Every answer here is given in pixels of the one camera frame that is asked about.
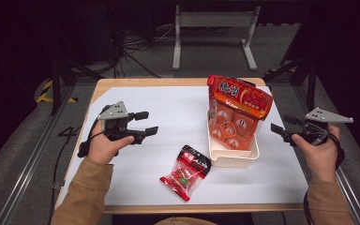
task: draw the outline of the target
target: white metal stand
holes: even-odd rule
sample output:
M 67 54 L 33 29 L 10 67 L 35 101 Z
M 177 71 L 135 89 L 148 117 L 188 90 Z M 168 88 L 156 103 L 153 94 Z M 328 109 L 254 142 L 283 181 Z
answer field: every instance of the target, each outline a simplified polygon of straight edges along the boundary
M 173 70 L 180 69 L 180 55 L 181 55 L 181 39 L 180 27 L 247 27 L 247 38 L 241 39 L 242 48 L 244 49 L 247 62 L 251 70 L 256 70 L 257 66 L 250 50 L 250 41 L 253 37 L 253 32 L 256 27 L 256 22 L 259 17 L 260 7 L 255 7 L 254 11 L 235 11 L 235 12 L 220 12 L 220 11 L 184 11 L 180 12 L 180 7 L 176 6 L 175 17 L 175 31 L 176 41 L 174 44 L 173 55 Z

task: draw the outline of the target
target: red snack package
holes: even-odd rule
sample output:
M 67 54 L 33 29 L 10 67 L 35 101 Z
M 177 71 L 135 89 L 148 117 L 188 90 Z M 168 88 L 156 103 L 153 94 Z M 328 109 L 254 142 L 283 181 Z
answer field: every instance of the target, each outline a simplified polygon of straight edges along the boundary
M 185 201 L 189 201 L 198 181 L 204 179 L 211 167 L 210 159 L 185 145 L 176 159 L 171 174 L 159 179 Z
M 248 150 L 259 121 L 270 112 L 273 98 L 236 78 L 209 76 L 209 132 L 232 150 Z

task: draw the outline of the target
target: forearm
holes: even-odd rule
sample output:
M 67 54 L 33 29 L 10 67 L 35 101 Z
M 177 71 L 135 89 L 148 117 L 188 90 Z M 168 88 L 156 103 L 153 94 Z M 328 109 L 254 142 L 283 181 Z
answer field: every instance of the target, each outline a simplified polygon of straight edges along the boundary
M 52 224 L 98 224 L 104 211 L 104 197 L 110 188 L 113 165 L 86 157 L 68 187 Z
M 337 183 L 312 181 L 308 186 L 307 199 L 314 224 L 354 224 Z

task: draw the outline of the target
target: red and black packet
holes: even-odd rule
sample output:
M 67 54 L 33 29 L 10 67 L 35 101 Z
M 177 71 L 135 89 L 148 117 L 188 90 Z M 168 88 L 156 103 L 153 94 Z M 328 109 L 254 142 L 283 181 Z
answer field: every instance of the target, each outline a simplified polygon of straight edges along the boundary
M 159 179 L 182 199 L 189 201 L 191 192 L 200 179 L 209 173 L 212 164 L 208 157 L 204 156 L 189 145 L 185 145 L 173 167 L 171 174 Z

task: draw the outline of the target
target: person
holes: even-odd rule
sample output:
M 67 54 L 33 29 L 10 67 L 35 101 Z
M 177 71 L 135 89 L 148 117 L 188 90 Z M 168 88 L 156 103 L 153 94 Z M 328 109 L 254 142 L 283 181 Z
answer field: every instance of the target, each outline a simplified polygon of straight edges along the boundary
M 97 123 L 92 135 L 101 132 Z M 339 138 L 339 128 L 329 126 L 329 132 Z M 303 150 L 312 179 L 308 185 L 308 207 L 314 224 L 353 224 L 348 206 L 336 182 L 337 147 L 328 140 L 313 146 L 299 135 L 292 135 Z M 111 142 L 105 135 L 97 135 L 90 143 L 89 155 L 82 161 L 68 187 L 62 204 L 52 216 L 52 224 L 98 224 L 104 211 L 104 197 L 110 188 L 113 165 L 110 161 L 122 148 L 133 142 L 129 136 Z M 213 225 L 215 223 L 193 217 L 169 217 L 157 225 Z

